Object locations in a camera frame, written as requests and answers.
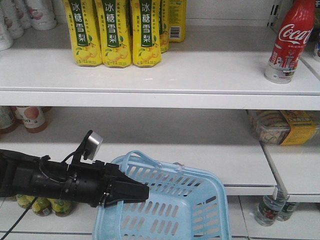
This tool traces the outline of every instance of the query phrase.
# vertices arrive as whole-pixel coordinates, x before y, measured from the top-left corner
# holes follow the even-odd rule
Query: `store shelf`
[[[303,145],[263,148],[274,175],[290,202],[320,203],[320,139]]]
[[[1,148],[61,161],[92,129],[104,138],[96,156],[102,161],[140,150],[216,174],[228,195],[272,194],[276,186],[244,110],[54,107],[46,117],[46,130],[20,126],[1,138]]]
[[[77,66],[64,24],[30,28],[0,52],[0,103],[320,110],[320,81],[303,63],[290,84],[264,78],[275,40],[270,28],[190,26],[187,32],[155,67],[113,69]]]
[[[229,221],[233,239],[244,240],[247,229],[237,196],[228,197]],[[5,201],[0,208],[0,237],[21,215],[23,209],[16,202]],[[67,217],[53,213],[45,217],[36,216],[30,210],[14,229],[9,240],[91,240],[97,209],[79,203]]]
[[[255,211],[262,198],[241,196],[240,202],[250,239],[319,240],[320,213],[314,203],[301,203],[287,221],[276,221],[272,226],[261,226]]]

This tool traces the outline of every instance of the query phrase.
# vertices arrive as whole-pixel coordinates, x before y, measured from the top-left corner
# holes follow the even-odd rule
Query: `barcode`
[[[171,39],[180,39],[180,37],[181,37],[181,27],[172,26],[170,28],[170,38]]]

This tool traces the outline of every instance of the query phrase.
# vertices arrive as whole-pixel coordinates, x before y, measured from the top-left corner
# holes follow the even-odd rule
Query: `red coca-cola logo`
[[[279,32],[279,40],[292,44],[306,44],[311,35],[312,29],[309,31],[300,31],[294,28],[294,24],[285,25]]]

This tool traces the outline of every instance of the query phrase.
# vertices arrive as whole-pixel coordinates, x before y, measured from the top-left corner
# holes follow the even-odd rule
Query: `plastic basket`
[[[98,207],[94,240],[231,240],[221,181],[208,171],[131,151],[112,161],[149,186],[149,199]]]

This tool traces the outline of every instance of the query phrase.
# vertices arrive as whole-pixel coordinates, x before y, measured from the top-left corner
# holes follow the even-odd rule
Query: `robotic arm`
[[[143,202],[149,198],[148,186],[119,170],[117,164],[93,159],[102,138],[89,131],[79,147],[62,162],[0,149],[0,197],[24,194],[87,203],[91,207],[114,205],[118,201]]]

